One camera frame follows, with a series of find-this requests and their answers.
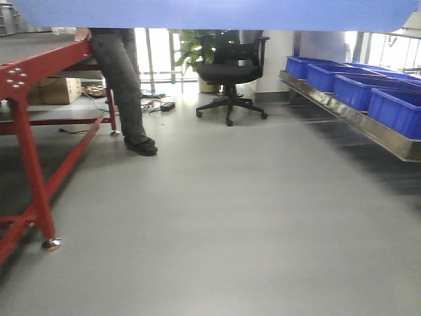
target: chair seat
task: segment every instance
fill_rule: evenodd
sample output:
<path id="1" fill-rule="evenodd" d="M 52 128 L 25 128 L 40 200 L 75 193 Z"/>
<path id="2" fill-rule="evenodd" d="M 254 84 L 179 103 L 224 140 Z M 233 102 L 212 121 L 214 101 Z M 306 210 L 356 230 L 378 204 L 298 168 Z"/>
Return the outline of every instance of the chair seat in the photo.
<path id="1" fill-rule="evenodd" d="M 197 72 L 204 81 L 218 85 L 243 84 L 261 77 L 260 68 L 256 66 L 201 65 Z"/>

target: blue overhead panel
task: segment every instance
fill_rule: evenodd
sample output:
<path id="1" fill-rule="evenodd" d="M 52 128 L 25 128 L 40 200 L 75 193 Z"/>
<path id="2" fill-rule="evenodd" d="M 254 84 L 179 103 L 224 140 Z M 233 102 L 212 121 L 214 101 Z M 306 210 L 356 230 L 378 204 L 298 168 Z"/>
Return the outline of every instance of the blue overhead panel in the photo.
<path id="1" fill-rule="evenodd" d="M 35 26 L 390 32 L 419 0 L 12 0 Z"/>

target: red metal table frame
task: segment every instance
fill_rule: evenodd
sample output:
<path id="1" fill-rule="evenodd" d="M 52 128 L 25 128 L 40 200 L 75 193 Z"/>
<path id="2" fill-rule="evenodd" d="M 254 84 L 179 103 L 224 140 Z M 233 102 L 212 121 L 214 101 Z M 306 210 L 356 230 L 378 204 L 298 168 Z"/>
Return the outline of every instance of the red metal table frame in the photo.
<path id="1" fill-rule="evenodd" d="M 12 122 L 0 122 L 0 135 L 17 135 L 24 166 L 28 174 L 33 202 L 20 215 L 0 216 L 0 229 L 7 230 L 0 239 L 0 265 L 11 254 L 25 230 L 30 226 L 39 227 L 45 241 L 45 250 L 55 250 L 60 246 L 55 236 L 49 201 L 66 178 L 72 167 L 94 137 L 101 123 L 110 123 L 116 132 L 116 121 L 112 93 L 107 89 L 110 117 L 83 119 L 30 120 L 26 95 L 28 88 L 40 80 L 64 69 L 97 70 L 97 65 L 72 66 L 91 56 L 86 41 L 69 43 L 42 54 L 0 65 L 0 100 L 8 100 Z M 92 124 L 89 131 L 79 141 L 61 166 L 46 182 L 37 153 L 31 125 Z"/>

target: stainless steel shelf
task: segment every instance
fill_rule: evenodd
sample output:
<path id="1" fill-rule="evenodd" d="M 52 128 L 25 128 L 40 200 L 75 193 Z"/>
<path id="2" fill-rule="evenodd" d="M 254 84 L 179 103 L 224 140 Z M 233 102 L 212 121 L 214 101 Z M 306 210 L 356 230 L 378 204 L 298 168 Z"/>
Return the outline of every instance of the stainless steel shelf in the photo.
<path id="1" fill-rule="evenodd" d="M 385 34 L 421 39 L 421 12 L 412 13 L 402 28 Z"/>
<path id="2" fill-rule="evenodd" d="M 406 138 L 360 111 L 334 99 L 331 94 L 321 92 L 285 71 L 280 72 L 280 78 L 297 93 L 353 126 L 401 160 L 421 162 L 421 140 Z"/>

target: plant pot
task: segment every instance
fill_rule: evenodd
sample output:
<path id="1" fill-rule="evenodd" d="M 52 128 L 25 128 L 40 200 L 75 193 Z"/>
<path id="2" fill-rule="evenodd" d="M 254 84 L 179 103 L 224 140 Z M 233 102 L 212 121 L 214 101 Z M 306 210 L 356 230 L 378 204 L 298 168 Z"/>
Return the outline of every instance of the plant pot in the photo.
<path id="1" fill-rule="evenodd" d="M 219 92 L 221 86 L 215 86 L 213 84 L 208 84 L 202 78 L 199 78 L 199 91 L 203 93 L 216 93 Z"/>

